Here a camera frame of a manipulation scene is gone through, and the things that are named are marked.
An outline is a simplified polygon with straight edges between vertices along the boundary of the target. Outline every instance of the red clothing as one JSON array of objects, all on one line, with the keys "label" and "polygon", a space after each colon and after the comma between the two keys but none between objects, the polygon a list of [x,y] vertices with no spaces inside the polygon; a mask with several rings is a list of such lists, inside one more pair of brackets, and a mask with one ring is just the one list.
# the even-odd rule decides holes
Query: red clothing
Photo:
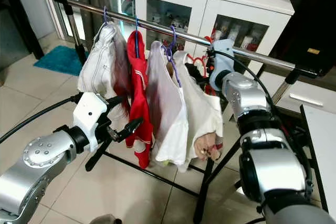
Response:
[{"label": "red clothing", "polygon": [[149,152],[152,146],[153,126],[150,122],[149,109],[146,99],[146,86],[148,78],[146,75],[147,62],[145,59],[145,47],[142,40],[142,35],[138,31],[138,52],[139,58],[135,50],[135,33],[132,32],[127,41],[127,54],[131,64],[132,77],[132,105],[130,112],[130,121],[136,118],[143,118],[143,123],[137,128],[135,133],[126,138],[126,146],[132,147],[134,140],[138,139],[145,143],[145,151],[141,153],[134,152],[139,159],[139,165],[145,169],[149,164]]}]

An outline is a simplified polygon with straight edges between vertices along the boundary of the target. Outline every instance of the white cabinet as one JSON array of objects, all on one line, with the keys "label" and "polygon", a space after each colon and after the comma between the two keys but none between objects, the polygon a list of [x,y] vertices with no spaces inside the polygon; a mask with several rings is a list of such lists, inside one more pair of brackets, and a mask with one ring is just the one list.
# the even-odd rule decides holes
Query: white cabinet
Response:
[{"label": "white cabinet", "polygon": [[[160,25],[174,24],[177,30],[190,34],[198,34],[201,28],[202,17],[206,0],[136,0],[135,9],[139,19],[155,22]],[[170,42],[172,37],[140,28],[149,50],[155,40]],[[194,43],[177,40],[179,49],[194,52]]]},{"label": "white cabinet", "polygon": [[[136,0],[136,13],[139,19],[164,26],[175,24],[193,35],[234,38],[236,47],[269,55],[294,10],[290,0]],[[155,39],[171,41],[167,35],[141,32],[147,49]],[[182,40],[178,44],[179,50],[196,57],[206,50]],[[249,67],[257,72],[261,64],[251,62]]]},{"label": "white cabinet", "polygon": [[[285,78],[273,73],[263,72],[260,80],[264,83],[270,95],[273,95]],[[336,113],[335,101],[336,92],[297,81],[284,93],[277,106],[300,113],[300,106],[306,104],[320,110]]]}]

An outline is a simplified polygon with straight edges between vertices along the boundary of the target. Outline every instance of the blue doormat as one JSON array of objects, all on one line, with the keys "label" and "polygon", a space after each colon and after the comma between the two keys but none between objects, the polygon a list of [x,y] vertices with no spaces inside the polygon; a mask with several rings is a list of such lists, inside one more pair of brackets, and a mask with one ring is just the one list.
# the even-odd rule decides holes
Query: blue doormat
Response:
[{"label": "blue doormat", "polygon": [[72,74],[73,76],[79,76],[79,72],[82,69],[76,50],[65,46],[55,47],[52,51],[39,59],[34,66]]}]

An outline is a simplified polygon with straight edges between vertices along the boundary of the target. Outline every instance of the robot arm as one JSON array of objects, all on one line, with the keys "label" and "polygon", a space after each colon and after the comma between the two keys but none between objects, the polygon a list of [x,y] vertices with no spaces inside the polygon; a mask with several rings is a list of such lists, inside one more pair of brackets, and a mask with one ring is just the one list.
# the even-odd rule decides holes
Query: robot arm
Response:
[{"label": "robot arm", "polygon": [[[28,143],[19,160],[0,176],[0,224],[28,223],[49,183],[77,154],[94,152],[100,143],[121,142],[135,131],[142,119],[130,122],[121,132],[109,127],[107,114],[122,100],[105,101],[100,95],[84,93],[74,110],[73,127],[64,125]],[[90,159],[91,169],[101,153]]]},{"label": "robot arm", "polygon": [[[213,43],[215,51],[233,56],[232,41]],[[305,172],[256,81],[233,71],[233,60],[216,54],[210,75],[233,108],[240,132],[240,181],[245,195],[260,203],[268,224],[335,223],[304,197]]]}]

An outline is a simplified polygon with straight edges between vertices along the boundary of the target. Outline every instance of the white drawer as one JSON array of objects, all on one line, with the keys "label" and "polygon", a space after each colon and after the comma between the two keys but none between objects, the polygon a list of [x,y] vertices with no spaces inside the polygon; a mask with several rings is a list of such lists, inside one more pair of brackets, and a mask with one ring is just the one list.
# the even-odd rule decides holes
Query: white drawer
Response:
[{"label": "white drawer", "polygon": [[[282,76],[267,72],[264,72],[260,79],[271,95],[275,93],[280,84],[285,80]],[[277,106],[300,112],[302,104],[336,113],[336,92],[297,81],[286,91],[277,103]]]}]

